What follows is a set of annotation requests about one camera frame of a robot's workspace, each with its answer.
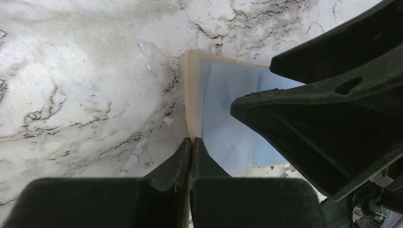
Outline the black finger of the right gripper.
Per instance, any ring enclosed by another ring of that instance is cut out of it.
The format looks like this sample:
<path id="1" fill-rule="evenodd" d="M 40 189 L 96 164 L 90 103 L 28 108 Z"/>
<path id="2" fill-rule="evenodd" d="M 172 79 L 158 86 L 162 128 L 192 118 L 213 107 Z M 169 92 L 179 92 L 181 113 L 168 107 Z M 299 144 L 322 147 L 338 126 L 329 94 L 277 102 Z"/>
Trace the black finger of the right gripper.
<path id="1" fill-rule="evenodd" d="M 341 200 L 403 156 L 403 47 L 330 79 L 240 97 L 230 113 Z"/>
<path id="2" fill-rule="evenodd" d="M 403 2 L 383 0 L 348 22 L 272 58 L 271 72 L 305 84 L 360 67 L 403 42 Z"/>

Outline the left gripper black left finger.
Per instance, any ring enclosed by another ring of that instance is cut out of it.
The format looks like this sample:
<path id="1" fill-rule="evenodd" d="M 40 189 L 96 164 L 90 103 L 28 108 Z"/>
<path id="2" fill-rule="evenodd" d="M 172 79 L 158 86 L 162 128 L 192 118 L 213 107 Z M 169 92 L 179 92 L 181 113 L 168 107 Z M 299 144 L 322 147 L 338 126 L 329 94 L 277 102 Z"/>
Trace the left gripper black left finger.
<path id="1" fill-rule="evenodd" d="M 142 178 L 42 178 L 29 183 L 7 228 L 183 228 L 192 142 Z"/>

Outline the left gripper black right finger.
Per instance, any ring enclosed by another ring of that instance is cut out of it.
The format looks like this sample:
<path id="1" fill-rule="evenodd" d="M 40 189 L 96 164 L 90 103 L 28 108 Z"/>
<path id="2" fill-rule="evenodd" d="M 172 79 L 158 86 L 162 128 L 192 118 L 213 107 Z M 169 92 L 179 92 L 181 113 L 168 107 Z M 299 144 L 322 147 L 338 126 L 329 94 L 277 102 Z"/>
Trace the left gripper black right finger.
<path id="1" fill-rule="evenodd" d="M 201 138 L 192 148 L 190 208 L 196 228 L 324 228 L 311 185 L 293 178 L 230 176 Z"/>

